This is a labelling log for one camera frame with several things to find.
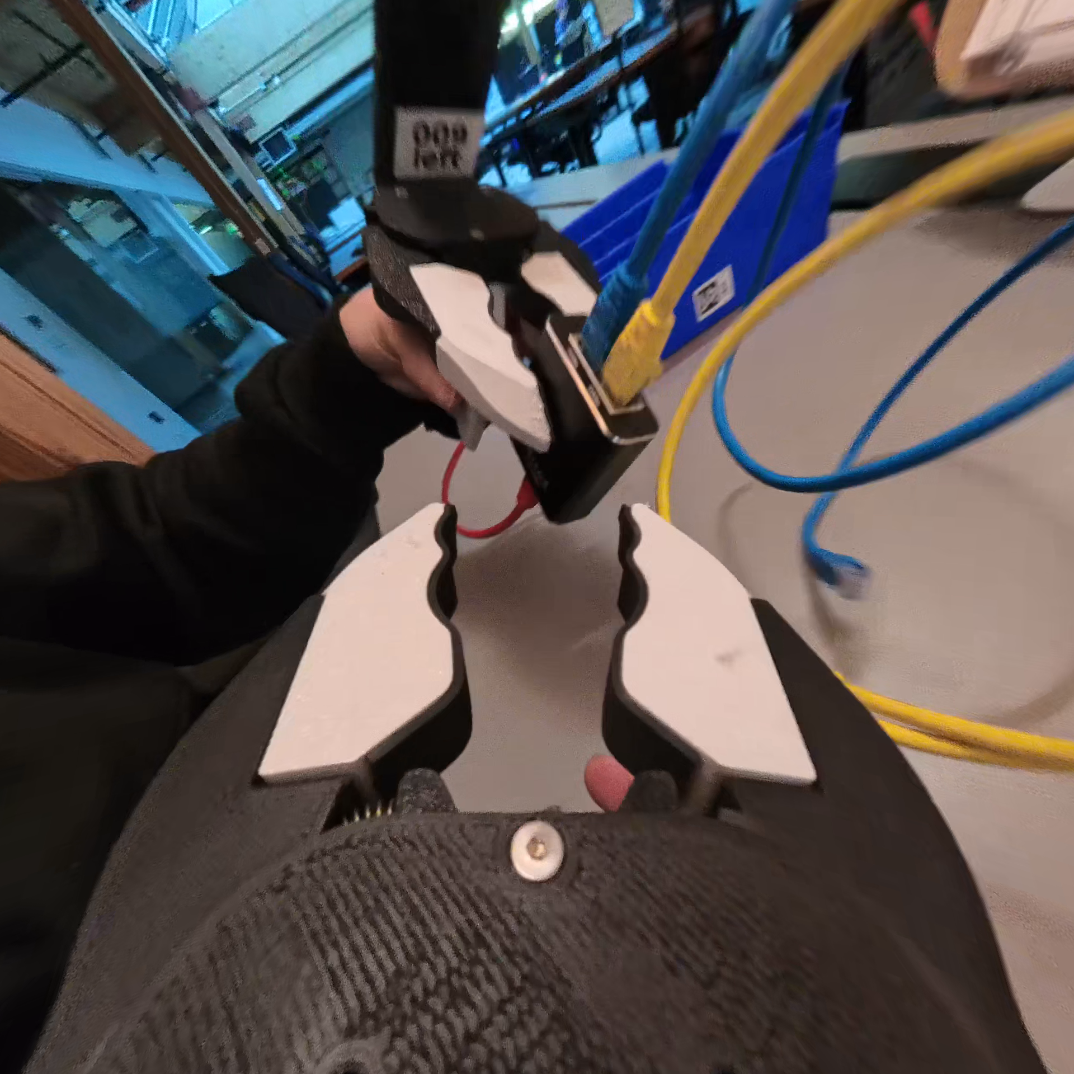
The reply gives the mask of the person's black jacket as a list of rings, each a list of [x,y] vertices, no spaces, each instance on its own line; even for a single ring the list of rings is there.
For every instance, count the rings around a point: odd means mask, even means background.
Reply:
[[[261,645],[174,666],[2,640],[2,1072],[34,1050],[131,812]]]

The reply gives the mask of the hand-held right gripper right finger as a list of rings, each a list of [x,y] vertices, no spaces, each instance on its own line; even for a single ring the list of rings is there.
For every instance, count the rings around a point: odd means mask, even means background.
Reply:
[[[630,774],[664,771],[690,808],[734,781],[809,788],[817,772],[748,589],[644,503],[619,513],[603,738]]]

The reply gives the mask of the person's right hand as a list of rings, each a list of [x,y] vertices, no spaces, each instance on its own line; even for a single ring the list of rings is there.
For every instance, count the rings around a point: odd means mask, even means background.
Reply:
[[[605,812],[618,811],[625,801],[635,777],[609,755],[594,755],[584,767],[587,796]]]

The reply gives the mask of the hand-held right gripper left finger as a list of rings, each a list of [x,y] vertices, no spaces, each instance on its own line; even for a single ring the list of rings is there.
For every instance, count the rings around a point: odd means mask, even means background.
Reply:
[[[258,768],[266,784],[441,772],[473,716],[456,607],[453,507],[431,503],[326,586]]]

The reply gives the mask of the person's left hand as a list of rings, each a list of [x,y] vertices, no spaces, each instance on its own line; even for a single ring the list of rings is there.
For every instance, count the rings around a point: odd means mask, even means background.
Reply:
[[[403,396],[458,413],[462,396],[438,369],[433,342],[386,314],[371,288],[342,304],[340,324],[355,357]]]

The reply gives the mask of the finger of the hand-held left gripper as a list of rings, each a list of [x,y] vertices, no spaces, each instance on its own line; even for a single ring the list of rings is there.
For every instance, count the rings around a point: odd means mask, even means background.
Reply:
[[[520,315],[525,321],[545,321],[549,315],[587,318],[597,290],[558,250],[529,253],[520,266]]]
[[[495,425],[517,442],[548,450],[552,430],[540,387],[493,319],[487,282],[441,263],[415,265],[410,275],[438,329],[438,369],[463,400],[456,416],[463,445],[477,449]]]

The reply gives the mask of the person's left forearm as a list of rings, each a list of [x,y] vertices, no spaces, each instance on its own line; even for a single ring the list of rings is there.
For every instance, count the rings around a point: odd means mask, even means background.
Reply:
[[[191,665],[320,591],[376,516],[387,449],[452,424],[355,357],[340,308],[263,357],[216,432],[142,466],[3,484],[2,640]]]

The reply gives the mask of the blue plastic bin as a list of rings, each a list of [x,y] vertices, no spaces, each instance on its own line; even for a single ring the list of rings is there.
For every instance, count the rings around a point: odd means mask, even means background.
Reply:
[[[761,287],[772,284],[827,237],[838,168],[837,150],[846,107],[844,100],[831,106],[808,154]],[[761,255],[772,235],[787,183],[801,157],[812,111],[812,107],[807,108],[759,168],[719,237],[705,253],[700,268],[691,277],[674,307],[674,324],[662,351],[663,360],[674,355],[757,294],[754,286]],[[739,130],[732,130],[719,137],[717,146],[684,195],[648,271],[648,295],[661,284],[739,135]],[[603,285],[632,252],[648,211],[669,172],[670,163],[658,160],[565,228],[565,235],[587,255]]]

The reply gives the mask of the grey desk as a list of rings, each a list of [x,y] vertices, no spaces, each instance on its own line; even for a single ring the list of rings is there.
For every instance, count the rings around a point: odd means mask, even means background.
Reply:
[[[766,465],[830,469],[939,330],[1059,217],[1016,195],[947,208],[855,253],[743,345],[732,429]],[[532,514],[455,571],[474,735],[447,773],[459,806],[587,808],[614,632],[616,516],[652,503],[662,438],[587,519]],[[842,494],[824,543],[871,569],[866,594],[814,587],[798,533],[810,498],[753,482],[708,404],[678,455],[673,518],[832,667],[867,690],[962,719],[1072,738],[1072,393],[991,437]],[[1072,1072],[1072,779],[908,753],[996,923],[1018,1002],[1053,1072]]]

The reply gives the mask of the black network splitter box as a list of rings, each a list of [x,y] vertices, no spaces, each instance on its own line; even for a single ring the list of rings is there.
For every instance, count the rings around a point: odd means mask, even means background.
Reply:
[[[550,444],[512,438],[538,506],[553,524],[587,517],[661,426],[643,394],[620,405],[581,348],[582,315],[552,313],[543,329],[523,324],[523,351],[535,375]]]

